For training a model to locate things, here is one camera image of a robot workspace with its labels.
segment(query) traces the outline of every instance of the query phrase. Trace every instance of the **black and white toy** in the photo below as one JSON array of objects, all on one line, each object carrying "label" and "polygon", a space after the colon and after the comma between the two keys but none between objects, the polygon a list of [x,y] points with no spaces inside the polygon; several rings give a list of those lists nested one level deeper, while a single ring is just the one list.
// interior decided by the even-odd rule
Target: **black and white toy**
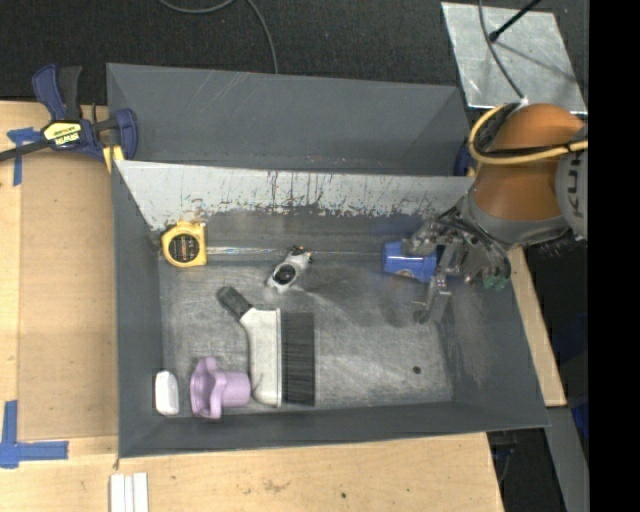
[{"label": "black and white toy", "polygon": [[300,278],[311,265],[311,252],[304,247],[293,246],[289,254],[273,270],[267,279],[267,286],[284,293]]}]

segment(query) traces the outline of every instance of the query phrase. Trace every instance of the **cable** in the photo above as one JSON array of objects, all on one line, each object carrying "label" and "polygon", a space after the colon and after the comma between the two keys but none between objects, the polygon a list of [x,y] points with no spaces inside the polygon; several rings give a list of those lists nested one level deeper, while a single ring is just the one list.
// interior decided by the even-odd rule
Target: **cable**
[{"label": "cable", "polygon": [[505,460],[504,462],[504,466],[502,466],[502,471],[500,472],[500,476],[498,477],[498,483],[502,484],[504,483],[504,479],[507,476],[507,471],[509,471],[509,463],[511,462],[511,457],[513,455],[511,453],[509,453],[507,455],[507,460]]},{"label": "cable", "polygon": [[209,14],[212,12],[219,11],[220,9],[224,9],[228,5],[231,5],[236,0],[225,0],[224,2],[214,5],[213,7],[204,7],[202,9],[186,9],[184,7],[178,7],[177,5],[173,5],[169,3],[167,0],[158,0],[162,5],[168,7],[172,11],[181,12],[182,14]]},{"label": "cable", "polygon": [[262,25],[262,30],[264,31],[264,35],[267,36],[267,41],[269,43],[269,50],[271,51],[271,60],[273,61],[273,72],[278,74],[278,59],[276,57],[276,48],[273,44],[273,39],[271,39],[271,33],[269,32],[269,27],[267,27],[267,22],[264,20],[264,17],[260,13],[260,10],[253,2],[253,0],[247,0],[247,3],[253,9],[253,12],[256,13],[258,20],[260,21],[260,25]]},{"label": "cable", "polygon": [[[171,9],[172,11],[176,11],[182,14],[210,14],[212,12],[216,12],[216,11],[219,11],[220,9],[224,9],[225,7],[228,7],[235,1],[236,0],[225,0],[222,3],[219,3],[212,7],[204,7],[202,9],[187,9],[184,7],[173,5],[169,3],[167,0],[158,0],[158,2],[160,2],[162,5],[164,5],[168,9]],[[267,42],[269,43],[269,50],[271,51],[271,60],[273,61],[274,73],[277,75],[279,73],[278,59],[276,57],[276,49],[273,44],[271,32],[269,32],[269,27],[267,26],[267,22],[265,21],[264,16],[262,16],[260,9],[258,9],[258,6],[253,2],[253,0],[246,0],[246,1],[251,7],[251,9],[253,10],[253,12],[255,13],[256,17],[258,18],[258,21],[260,22],[260,26],[262,27],[262,30],[265,36],[267,37]]]},{"label": "cable", "polygon": [[475,144],[478,131],[491,117],[493,117],[494,114],[505,108],[507,105],[499,105],[488,112],[485,112],[480,119],[478,119],[476,124],[473,125],[473,128],[471,128],[468,141],[469,153],[471,153],[471,156],[473,156],[476,161],[483,164],[513,165],[534,162],[545,158],[553,158],[567,153],[574,153],[588,149],[588,139],[573,142],[570,141],[566,144],[556,144],[548,147],[533,147],[492,152],[478,149]]},{"label": "cable", "polygon": [[502,27],[498,30],[494,30],[489,34],[489,41],[495,43],[500,35],[507,30],[511,25],[513,25],[516,21],[522,18],[525,14],[527,14],[531,9],[533,9],[536,5],[538,5],[541,0],[532,0],[527,5],[525,5],[522,9],[520,9],[515,16],[513,16],[509,21],[507,21]]},{"label": "cable", "polygon": [[482,35],[484,36],[484,40],[487,42],[487,46],[489,47],[489,51],[493,56],[493,60],[496,62],[496,64],[500,68],[500,71],[502,72],[503,76],[507,79],[507,82],[509,82],[509,85],[511,86],[513,91],[518,95],[518,98],[520,98],[520,100],[522,101],[526,101],[527,97],[522,93],[522,91],[518,88],[515,82],[511,79],[511,77],[509,76],[509,73],[507,72],[506,68],[502,64],[502,61],[498,57],[498,54],[496,53],[496,50],[493,47],[493,43],[491,42],[489,33],[487,31],[487,26],[484,21],[484,8],[482,6],[482,0],[478,0],[478,12],[480,14],[480,25],[482,27]]}]

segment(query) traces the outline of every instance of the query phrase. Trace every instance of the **tape measure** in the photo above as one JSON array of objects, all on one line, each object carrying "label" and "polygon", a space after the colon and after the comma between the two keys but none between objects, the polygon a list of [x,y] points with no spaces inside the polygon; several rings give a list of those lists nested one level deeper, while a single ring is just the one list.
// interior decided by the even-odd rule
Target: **tape measure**
[{"label": "tape measure", "polygon": [[176,267],[196,267],[207,264],[207,244],[204,224],[179,221],[162,235],[162,252]]}]

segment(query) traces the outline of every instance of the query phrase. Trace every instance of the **purple plastic toy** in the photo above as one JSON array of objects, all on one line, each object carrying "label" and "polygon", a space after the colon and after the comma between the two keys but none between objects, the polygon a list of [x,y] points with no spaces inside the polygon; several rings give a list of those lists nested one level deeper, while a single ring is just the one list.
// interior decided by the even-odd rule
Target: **purple plastic toy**
[{"label": "purple plastic toy", "polygon": [[222,409],[249,403],[251,383],[242,372],[218,370],[215,357],[204,357],[191,375],[191,410],[196,416],[219,419]]}]

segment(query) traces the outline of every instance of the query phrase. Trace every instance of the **black bristles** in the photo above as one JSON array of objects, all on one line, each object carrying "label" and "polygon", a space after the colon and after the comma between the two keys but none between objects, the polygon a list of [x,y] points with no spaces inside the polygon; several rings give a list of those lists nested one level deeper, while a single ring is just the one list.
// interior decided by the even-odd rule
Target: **black bristles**
[{"label": "black bristles", "polygon": [[315,335],[313,313],[282,312],[282,399],[315,405]]}]

